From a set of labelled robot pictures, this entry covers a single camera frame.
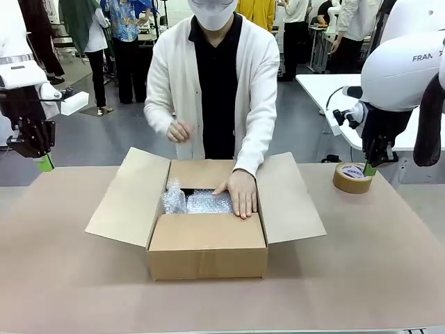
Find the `person's left hand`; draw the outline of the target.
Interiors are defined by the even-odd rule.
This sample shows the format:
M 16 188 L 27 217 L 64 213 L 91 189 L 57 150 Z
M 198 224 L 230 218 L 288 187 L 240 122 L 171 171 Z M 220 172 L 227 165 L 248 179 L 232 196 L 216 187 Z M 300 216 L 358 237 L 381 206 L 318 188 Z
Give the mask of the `person's left hand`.
M 257 185 L 255 178 L 243 169 L 236 169 L 213 191 L 218 195 L 227 191 L 232 202 L 233 213 L 241 219 L 246 219 L 257 212 Z

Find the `person's right hand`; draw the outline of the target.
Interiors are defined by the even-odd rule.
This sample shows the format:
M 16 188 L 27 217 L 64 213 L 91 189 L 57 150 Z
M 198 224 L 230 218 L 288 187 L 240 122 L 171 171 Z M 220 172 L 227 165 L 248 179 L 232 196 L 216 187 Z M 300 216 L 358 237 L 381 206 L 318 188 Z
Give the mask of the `person's right hand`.
M 187 143 L 193 139 L 195 124 L 173 120 L 167 128 L 166 138 L 173 143 Z

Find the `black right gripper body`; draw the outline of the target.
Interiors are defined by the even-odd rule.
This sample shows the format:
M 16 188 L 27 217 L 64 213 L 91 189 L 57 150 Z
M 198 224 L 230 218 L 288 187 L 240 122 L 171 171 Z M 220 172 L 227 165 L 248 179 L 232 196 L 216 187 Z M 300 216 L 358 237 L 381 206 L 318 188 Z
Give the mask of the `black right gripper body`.
M 365 102 L 366 120 L 361 134 L 363 140 L 371 140 L 379 136 L 394 140 L 405 131 L 413 110 L 385 111 Z

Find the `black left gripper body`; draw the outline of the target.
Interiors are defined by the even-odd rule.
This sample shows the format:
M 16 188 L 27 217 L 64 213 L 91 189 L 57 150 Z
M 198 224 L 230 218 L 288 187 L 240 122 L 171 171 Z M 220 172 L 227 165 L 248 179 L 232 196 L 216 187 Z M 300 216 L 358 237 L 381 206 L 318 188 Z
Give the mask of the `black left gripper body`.
M 47 119 L 34 86 L 1 89 L 1 113 L 11 122 L 19 122 L 20 118 L 32 121 Z

